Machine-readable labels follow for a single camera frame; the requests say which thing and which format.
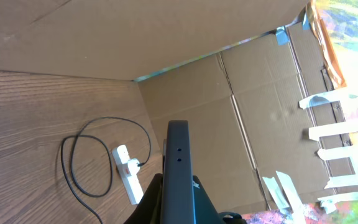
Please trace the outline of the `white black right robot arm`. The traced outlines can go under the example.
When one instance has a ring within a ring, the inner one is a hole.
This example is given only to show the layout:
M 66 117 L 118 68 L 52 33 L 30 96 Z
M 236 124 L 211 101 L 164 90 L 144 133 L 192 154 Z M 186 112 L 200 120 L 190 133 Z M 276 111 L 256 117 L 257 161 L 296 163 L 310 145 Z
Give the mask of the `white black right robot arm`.
M 246 220 L 243 219 L 242 215 L 235 212 L 221 212 L 219 218 L 225 224 L 247 224 Z

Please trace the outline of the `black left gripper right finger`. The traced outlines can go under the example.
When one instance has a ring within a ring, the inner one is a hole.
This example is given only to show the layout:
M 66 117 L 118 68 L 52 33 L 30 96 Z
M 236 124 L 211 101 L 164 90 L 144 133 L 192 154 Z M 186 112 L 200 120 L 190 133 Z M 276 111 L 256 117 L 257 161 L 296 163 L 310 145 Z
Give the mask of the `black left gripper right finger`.
M 203 188 L 201 181 L 195 175 L 193 176 L 193 193 L 196 224 L 224 224 L 223 219 L 219 217 L 219 213 Z

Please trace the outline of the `blue Galaxy smartphone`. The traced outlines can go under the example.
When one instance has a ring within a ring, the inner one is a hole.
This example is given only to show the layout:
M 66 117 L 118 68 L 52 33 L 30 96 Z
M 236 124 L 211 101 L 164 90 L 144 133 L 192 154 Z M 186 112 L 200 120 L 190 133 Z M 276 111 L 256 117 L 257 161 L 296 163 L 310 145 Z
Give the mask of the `blue Galaxy smartphone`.
M 168 122 L 163 167 L 162 223 L 196 222 L 188 122 Z

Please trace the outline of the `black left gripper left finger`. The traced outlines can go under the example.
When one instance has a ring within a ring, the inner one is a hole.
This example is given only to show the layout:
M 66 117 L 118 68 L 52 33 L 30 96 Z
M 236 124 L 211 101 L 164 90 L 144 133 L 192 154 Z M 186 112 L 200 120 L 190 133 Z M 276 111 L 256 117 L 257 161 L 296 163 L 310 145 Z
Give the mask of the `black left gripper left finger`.
M 126 220 L 126 224 L 159 224 L 163 174 L 155 174 L 142 200 Z

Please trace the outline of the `white power strip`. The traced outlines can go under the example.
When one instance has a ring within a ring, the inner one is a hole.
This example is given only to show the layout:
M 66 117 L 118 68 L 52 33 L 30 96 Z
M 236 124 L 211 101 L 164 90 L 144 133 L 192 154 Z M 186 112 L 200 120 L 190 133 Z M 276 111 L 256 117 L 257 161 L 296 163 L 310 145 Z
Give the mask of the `white power strip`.
M 144 195 L 138 176 L 127 176 L 124 171 L 124 164 L 130 160 L 126 145 L 120 145 L 112 150 L 112 156 L 116 163 L 119 175 L 121 176 L 122 182 L 125 186 L 127 195 L 132 205 L 137 205 L 142 200 Z

